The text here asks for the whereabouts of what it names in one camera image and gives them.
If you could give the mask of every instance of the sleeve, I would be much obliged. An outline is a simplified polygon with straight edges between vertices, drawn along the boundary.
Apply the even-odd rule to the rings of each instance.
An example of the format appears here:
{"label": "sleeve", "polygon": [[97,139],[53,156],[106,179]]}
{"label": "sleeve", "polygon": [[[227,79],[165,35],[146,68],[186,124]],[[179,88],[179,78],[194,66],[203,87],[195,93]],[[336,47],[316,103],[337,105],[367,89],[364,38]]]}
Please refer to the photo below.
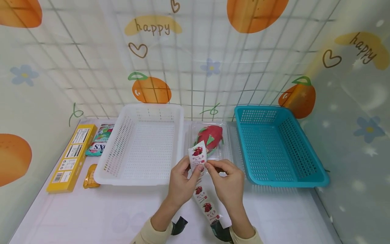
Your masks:
{"label": "sleeve", "polygon": [[169,236],[171,235],[173,223],[171,222],[164,232],[156,231],[150,219],[146,221],[141,231],[130,242],[130,244],[165,244]]}
{"label": "sleeve", "polygon": [[249,239],[242,239],[236,235],[233,228],[230,226],[230,235],[232,237],[234,244],[263,244],[262,240],[260,239],[259,233],[257,232],[257,229],[255,229],[255,235]]}

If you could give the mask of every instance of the white table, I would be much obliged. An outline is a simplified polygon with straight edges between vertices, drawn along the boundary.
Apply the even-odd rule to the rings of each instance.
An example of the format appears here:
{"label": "white table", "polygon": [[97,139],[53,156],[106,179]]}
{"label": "white table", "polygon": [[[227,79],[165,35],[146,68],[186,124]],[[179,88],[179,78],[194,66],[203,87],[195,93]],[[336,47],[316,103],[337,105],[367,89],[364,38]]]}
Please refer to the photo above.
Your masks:
{"label": "white table", "polygon": [[[83,124],[113,123],[115,120],[89,119]],[[185,122],[185,130],[191,122]],[[229,124],[233,161],[242,169],[235,125]],[[98,157],[87,157],[76,187],[71,193],[48,194],[48,180],[17,229],[10,244],[129,244],[145,220],[154,214],[167,194],[167,186],[118,187],[102,185],[84,189],[83,180]],[[206,189],[218,210],[212,184]],[[340,244],[313,189],[272,188],[245,183],[244,206],[251,223],[265,244]],[[195,201],[191,199],[179,211],[188,221],[184,231],[170,237],[168,243],[224,243],[211,228]]]}

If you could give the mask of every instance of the yellow cardboard box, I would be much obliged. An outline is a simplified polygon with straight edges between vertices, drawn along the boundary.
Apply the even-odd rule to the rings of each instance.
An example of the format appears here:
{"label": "yellow cardboard box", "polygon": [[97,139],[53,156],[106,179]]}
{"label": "yellow cardboard box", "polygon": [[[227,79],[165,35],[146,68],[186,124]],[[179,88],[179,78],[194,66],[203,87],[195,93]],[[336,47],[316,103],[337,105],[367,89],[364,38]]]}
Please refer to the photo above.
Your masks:
{"label": "yellow cardboard box", "polygon": [[85,161],[85,151],[94,139],[95,125],[78,125],[60,164],[46,189],[48,193],[72,192]]}

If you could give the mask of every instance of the white plastic basket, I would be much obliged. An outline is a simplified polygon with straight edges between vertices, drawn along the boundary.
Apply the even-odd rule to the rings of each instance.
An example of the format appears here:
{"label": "white plastic basket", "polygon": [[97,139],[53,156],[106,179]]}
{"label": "white plastic basket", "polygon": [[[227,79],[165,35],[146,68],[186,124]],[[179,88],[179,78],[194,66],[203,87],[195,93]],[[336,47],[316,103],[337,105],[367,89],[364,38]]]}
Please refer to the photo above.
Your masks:
{"label": "white plastic basket", "polygon": [[173,104],[123,107],[97,164],[105,185],[167,185],[183,152],[184,111]]}

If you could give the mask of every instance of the plastic basket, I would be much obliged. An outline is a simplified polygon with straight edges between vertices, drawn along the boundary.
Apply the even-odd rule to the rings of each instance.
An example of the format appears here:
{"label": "plastic basket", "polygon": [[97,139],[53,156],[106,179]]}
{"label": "plastic basket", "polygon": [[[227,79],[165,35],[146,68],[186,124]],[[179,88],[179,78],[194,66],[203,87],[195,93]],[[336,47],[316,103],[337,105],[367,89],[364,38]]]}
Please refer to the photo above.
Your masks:
{"label": "plastic basket", "polygon": [[274,187],[320,187],[329,177],[292,112],[237,106],[238,134],[249,179]]}
{"label": "plastic basket", "polygon": [[97,164],[94,178],[106,185],[166,185],[183,152],[180,105],[123,107]]}

